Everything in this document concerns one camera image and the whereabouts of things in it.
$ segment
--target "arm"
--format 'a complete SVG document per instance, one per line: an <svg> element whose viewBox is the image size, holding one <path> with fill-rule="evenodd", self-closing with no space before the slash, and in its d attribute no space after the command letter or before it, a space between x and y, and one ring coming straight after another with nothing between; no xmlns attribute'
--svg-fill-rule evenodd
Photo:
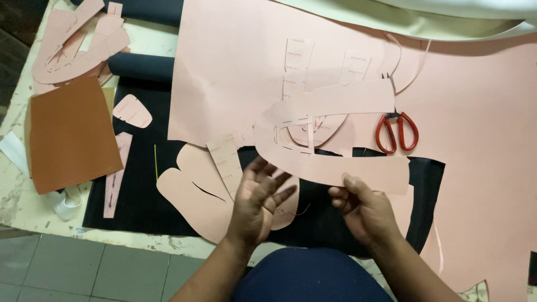
<svg viewBox="0 0 537 302"><path fill-rule="evenodd" d="M275 194L288 173L272 177L276 167L261 157L244 170L226 236L209 258L170 299L174 301L228 301L253 250L269 235L272 215L296 186Z"/></svg>
<svg viewBox="0 0 537 302"><path fill-rule="evenodd" d="M397 299L460 302L401 235L386 195L348 174L344 183L345 188L330 188L332 204L354 237L368 247Z"/></svg>

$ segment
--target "black fabric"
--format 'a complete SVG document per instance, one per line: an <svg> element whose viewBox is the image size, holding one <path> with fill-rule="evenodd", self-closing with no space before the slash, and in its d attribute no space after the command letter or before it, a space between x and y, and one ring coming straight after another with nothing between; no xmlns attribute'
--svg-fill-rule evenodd
<svg viewBox="0 0 537 302"><path fill-rule="evenodd" d="M160 58L144 57L144 60ZM120 70L132 71L132 64ZM185 144L168 141L171 83L120 77L114 103L127 94L133 94L153 117L148 127L141 129L113 118L114 132L133 135L118 203L113 219L103 218L105 177L96 179L90 192L84 227L111 231L131 231L159 235L198 236L183 216L156 188L155 148L157 171L160 175L168 168L179 168L177 154ZM324 150L316 154L340 156ZM255 147L243 147L238 151L243 168L258 156ZM354 148L353 156L385 156L384 153L366 148ZM433 210L440 188L444 164L420 157L410 157L409 183L414 186L414 205L407 240L420 252L429 234ZM274 241L296 247L331 247L348 255L367 257L364 246L359 244L346 227L338 210L331 206L328 186L300 180L298 213L287 227L272 231L268 237Z"/></svg>
<svg viewBox="0 0 537 302"><path fill-rule="evenodd" d="M532 251L529 258L529 277L528 284L537 286L537 253Z"/></svg>
<svg viewBox="0 0 537 302"><path fill-rule="evenodd" d="M171 83L172 57L118 52L108 58L110 71L120 77Z"/></svg>
<svg viewBox="0 0 537 302"><path fill-rule="evenodd" d="M71 0L80 5L84 0ZM103 12L108 11L110 0L104 0ZM144 20L179 27L183 0L114 0L112 2L123 4L122 17Z"/></svg>

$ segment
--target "brown leather piece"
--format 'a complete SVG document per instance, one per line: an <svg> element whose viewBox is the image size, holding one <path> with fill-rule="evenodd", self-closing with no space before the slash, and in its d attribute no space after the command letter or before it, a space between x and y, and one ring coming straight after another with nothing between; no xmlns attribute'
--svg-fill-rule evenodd
<svg viewBox="0 0 537 302"><path fill-rule="evenodd" d="M123 169L97 77L75 79L30 102L32 178L39 194Z"/></svg>

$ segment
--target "scissors handle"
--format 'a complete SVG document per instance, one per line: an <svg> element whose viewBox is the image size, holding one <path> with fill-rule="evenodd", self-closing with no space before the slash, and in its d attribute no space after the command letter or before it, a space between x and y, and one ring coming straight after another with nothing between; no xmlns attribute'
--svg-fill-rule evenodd
<svg viewBox="0 0 537 302"><path fill-rule="evenodd" d="M386 148L384 148L382 146L382 144L380 142L380 129L382 128L382 124L386 125L386 129L388 129L388 134L390 136L391 147L393 148L393 150L387 150ZM375 140L376 140L376 145L382 150L382 152L384 152L386 154L395 153L395 151L397 150L397 143L395 142L394 131L391 129L390 120L386 119L385 114L383 114L382 117L380 117L379 124L376 126Z"/></svg>
<svg viewBox="0 0 537 302"><path fill-rule="evenodd" d="M410 128L412 128L412 132L414 133L414 142L410 145L410 147L407 147L404 143L404 131L403 131L403 119L402 117L407 120L408 124L410 125ZM397 123L399 124L399 143L401 144L401 148L403 148L405 151L410 151L416 147L419 140L419 132L418 127L416 127L416 124L410 119L410 117L404 113L401 112L401 116L397 118Z"/></svg>

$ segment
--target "yellow thread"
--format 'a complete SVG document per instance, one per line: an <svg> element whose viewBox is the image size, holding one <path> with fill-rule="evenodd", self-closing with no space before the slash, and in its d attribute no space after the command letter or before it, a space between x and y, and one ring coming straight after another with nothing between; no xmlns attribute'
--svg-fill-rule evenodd
<svg viewBox="0 0 537 302"><path fill-rule="evenodd" d="M158 181L158 172L157 172L157 145L153 145L155 146L155 176L157 177L157 181Z"/></svg>

